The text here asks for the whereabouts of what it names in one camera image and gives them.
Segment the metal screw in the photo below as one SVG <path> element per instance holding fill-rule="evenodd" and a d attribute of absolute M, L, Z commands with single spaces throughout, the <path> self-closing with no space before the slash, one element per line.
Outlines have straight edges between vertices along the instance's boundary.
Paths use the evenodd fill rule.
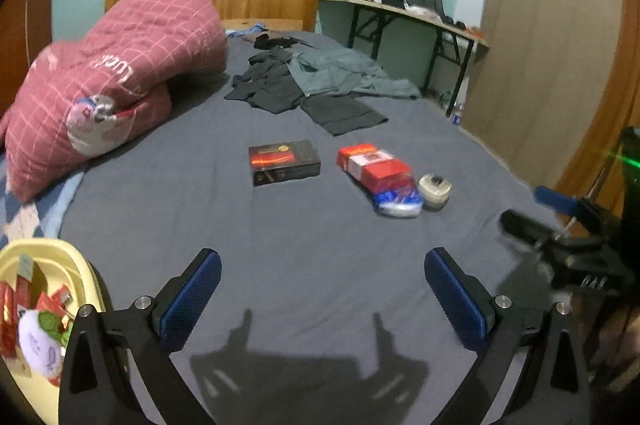
<path fill-rule="evenodd" d="M 511 307 L 511 299 L 507 295 L 498 295 L 495 297 L 495 303 L 503 310 Z"/>
<path fill-rule="evenodd" d="M 147 295 L 143 295 L 142 297 L 138 297 L 136 299 L 136 301 L 134 302 L 134 304 L 139 310 L 145 310 L 149 306 L 151 306 L 151 297 L 148 297 Z"/>
<path fill-rule="evenodd" d="M 80 306 L 78 310 L 79 317 L 87 317 L 94 310 L 94 307 L 91 304 L 85 304 L 84 306 Z"/>
<path fill-rule="evenodd" d="M 558 302 L 558 304 L 556 304 L 556 311 L 561 315 L 568 315 L 571 313 L 571 307 L 569 307 L 569 304 L 565 304 L 564 302 Z"/>

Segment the yellow basket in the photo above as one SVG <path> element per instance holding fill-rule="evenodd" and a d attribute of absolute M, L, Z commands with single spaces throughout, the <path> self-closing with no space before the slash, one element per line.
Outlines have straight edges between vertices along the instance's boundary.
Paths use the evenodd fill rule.
<path fill-rule="evenodd" d="M 90 264 L 80 252 L 60 239 L 16 239 L 0 251 L 0 280 L 15 288 L 18 256 L 25 254 L 37 264 L 31 292 L 53 294 L 62 284 L 74 298 L 68 311 L 75 315 L 83 304 L 92 304 L 99 312 L 104 302 L 98 281 Z M 31 406 L 47 425 L 58 425 L 59 389 L 37 373 L 31 378 L 12 373 L 15 382 Z"/>

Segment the light blue blanket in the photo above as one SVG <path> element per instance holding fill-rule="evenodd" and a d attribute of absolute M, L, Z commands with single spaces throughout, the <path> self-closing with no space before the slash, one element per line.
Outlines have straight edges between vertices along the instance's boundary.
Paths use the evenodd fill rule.
<path fill-rule="evenodd" d="M 6 188 L 6 156 L 0 154 L 0 249 L 14 239 L 52 237 L 60 233 L 62 217 L 76 195 L 84 169 L 72 172 L 25 204 Z"/>

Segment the red package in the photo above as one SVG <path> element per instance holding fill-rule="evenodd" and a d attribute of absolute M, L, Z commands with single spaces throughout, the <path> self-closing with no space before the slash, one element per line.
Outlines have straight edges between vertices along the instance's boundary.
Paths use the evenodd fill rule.
<path fill-rule="evenodd" d="M 62 284 L 62 288 L 53 293 L 51 300 L 53 300 L 53 302 L 57 302 L 63 308 L 66 308 L 71 304 L 71 302 L 73 302 L 74 298 L 71 296 L 71 290 Z"/>
<path fill-rule="evenodd" d="M 0 355 L 3 358 L 15 358 L 14 289 L 5 281 L 0 281 Z"/>
<path fill-rule="evenodd" d="M 344 172 L 347 172 L 349 158 L 351 156 L 357 156 L 359 154 L 369 154 L 371 152 L 375 152 L 376 150 L 378 150 L 378 148 L 372 143 L 361 143 L 352 147 L 343 147 L 338 150 L 338 167 L 344 170 Z"/>
<path fill-rule="evenodd" d="M 362 171 L 360 180 L 360 183 L 373 194 L 396 190 L 402 186 L 409 186 L 413 182 L 411 167 L 396 158 L 367 165 Z"/>
<path fill-rule="evenodd" d="M 28 255 L 18 258 L 18 275 L 15 279 L 14 317 L 17 322 L 31 307 L 31 280 L 33 279 L 33 259 Z"/>
<path fill-rule="evenodd" d="M 347 172 L 373 194 L 409 186 L 414 181 L 411 167 L 382 149 L 350 156 Z"/>
<path fill-rule="evenodd" d="M 38 311 L 49 311 L 60 318 L 66 316 L 65 309 L 54 300 L 51 300 L 44 291 L 40 294 L 40 298 L 38 298 L 36 309 Z"/>

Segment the gray bed sheet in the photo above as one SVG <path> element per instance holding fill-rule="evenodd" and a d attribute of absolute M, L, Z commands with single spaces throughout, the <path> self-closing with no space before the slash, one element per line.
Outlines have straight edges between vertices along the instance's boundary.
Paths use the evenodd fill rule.
<path fill-rule="evenodd" d="M 219 425 L 428 424 L 476 355 L 426 283 L 425 253 L 444 246 L 491 293 L 547 308 L 535 254 L 510 246 L 497 219 L 516 208 L 554 224 L 552 212 L 429 101 L 366 98 L 389 122 L 332 137 L 300 109 L 274 116 L 223 100 L 255 53 L 230 40 L 226 76 L 184 80 L 169 122 L 94 162 L 61 238 L 95 266 L 116 309 L 155 294 L 201 248 L 220 253 L 222 282 L 172 355 Z M 304 138 L 318 149 L 320 176 L 252 186 L 249 146 Z M 417 176 L 451 180 L 446 208 L 377 216 L 335 165 L 338 148 L 369 141 Z M 486 423 L 504 409 L 523 359 Z M 132 382 L 162 423 L 135 371 Z"/>

